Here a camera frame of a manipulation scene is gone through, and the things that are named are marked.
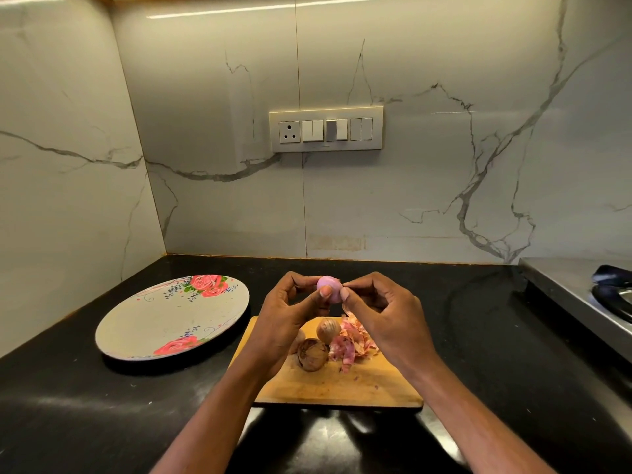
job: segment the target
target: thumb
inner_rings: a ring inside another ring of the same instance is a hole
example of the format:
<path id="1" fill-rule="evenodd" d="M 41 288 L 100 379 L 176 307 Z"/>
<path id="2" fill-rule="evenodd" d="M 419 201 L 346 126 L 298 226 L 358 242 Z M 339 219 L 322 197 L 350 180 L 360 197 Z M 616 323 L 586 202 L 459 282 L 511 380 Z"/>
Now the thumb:
<path id="1" fill-rule="evenodd" d="M 332 292 L 331 286 L 323 286 L 292 306 L 295 318 L 301 326 L 319 315 L 319 309 L 328 305 Z"/>
<path id="2" fill-rule="evenodd" d="M 380 314 L 369 308 L 367 303 L 349 287 L 343 287 L 340 290 L 340 297 L 343 298 L 344 305 L 347 306 L 349 311 L 355 314 L 362 325 L 370 332 L 373 329 L 375 317 Z"/>

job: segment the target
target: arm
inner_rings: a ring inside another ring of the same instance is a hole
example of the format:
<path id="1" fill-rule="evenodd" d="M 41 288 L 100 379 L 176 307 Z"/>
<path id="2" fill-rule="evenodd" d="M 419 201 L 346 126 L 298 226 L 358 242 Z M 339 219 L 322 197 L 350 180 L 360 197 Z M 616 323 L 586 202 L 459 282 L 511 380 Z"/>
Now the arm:
<path id="1" fill-rule="evenodd" d="M 314 316 L 327 315 L 331 288 L 320 291 L 320 276 L 287 273 L 265 297 L 259 319 L 241 353 L 204 399 L 152 474 L 221 474 L 239 441 L 252 403 L 279 372 L 298 330 Z M 297 292 L 312 292 L 298 304 Z"/>
<path id="2" fill-rule="evenodd" d="M 380 273 L 343 286 L 344 304 L 432 407 L 473 472 L 554 474 L 439 358 L 419 298 Z"/>

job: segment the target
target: forearm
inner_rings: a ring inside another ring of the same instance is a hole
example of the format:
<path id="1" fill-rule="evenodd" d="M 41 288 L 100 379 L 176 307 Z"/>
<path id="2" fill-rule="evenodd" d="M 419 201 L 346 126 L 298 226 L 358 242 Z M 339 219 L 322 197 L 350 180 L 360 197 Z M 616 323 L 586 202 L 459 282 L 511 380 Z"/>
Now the forearm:
<path id="1" fill-rule="evenodd" d="M 225 471 L 265 370 L 239 356 L 164 453 L 152 474 Z"/>
<path id="2" fill-rule="evenodd" d="M 474 396 L 443 362 L 411 374 L 411 383 L 454 438 L 475 473 L 554 471 Z"/>

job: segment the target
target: oval plate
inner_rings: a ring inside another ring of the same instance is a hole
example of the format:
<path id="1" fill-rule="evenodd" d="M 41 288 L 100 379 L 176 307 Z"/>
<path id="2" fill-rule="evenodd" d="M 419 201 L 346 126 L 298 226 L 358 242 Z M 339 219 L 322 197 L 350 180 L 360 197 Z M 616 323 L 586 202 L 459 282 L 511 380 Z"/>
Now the oval plate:
<path id="1" fill-rule="evenodd" d="M 181 277 L 130 296 L 97 327 L 107 356 L 148 361 L 191 350 L 222 334 L 248 307 L 248 288 L 219 274 Z"/>

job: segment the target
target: onion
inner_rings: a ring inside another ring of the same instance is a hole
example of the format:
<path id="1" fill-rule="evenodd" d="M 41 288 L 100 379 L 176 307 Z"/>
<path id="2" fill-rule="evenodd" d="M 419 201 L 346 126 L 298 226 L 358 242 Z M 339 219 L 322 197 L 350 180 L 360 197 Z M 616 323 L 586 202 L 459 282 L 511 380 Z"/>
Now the onion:
<path id="1" fill-rule="evenodd" d="M 294 354 L 298 350 L 298 345 L 305 340 L 305 333 L 302 329 L 298 330 L 298 334 L 292 341 L 292 345 L 289 347 L 289 353 Z"/>
<path id="2" fill-rule="evenodd" d="M 332 318 L 324 318 L 316 328 L 316 336 L 325 344 L 331 344 L 338 334 L 340 334 L 340 323 Z"/>
<path id="3" fill-rule="evenodd" d="M 305 339 L 296 353 L 298 364 L 307 372 L 318 371 L 325 365 L 329 357 L 329 348 L 319 339 Z"/>
<path id="4" fill-rule="evenodd" d="M 343 298 L 340 297 L 340 290 L 343 288 L 343 285 L 340 283 L 339 279 L 332 276 L 323 276 L 318 280 L 316 289 L 320 289 L 323 286 L 330 286 L 332 289 L 331 296 L 329 296 L 330 303 L 335 304 L 343 300 Z"/>

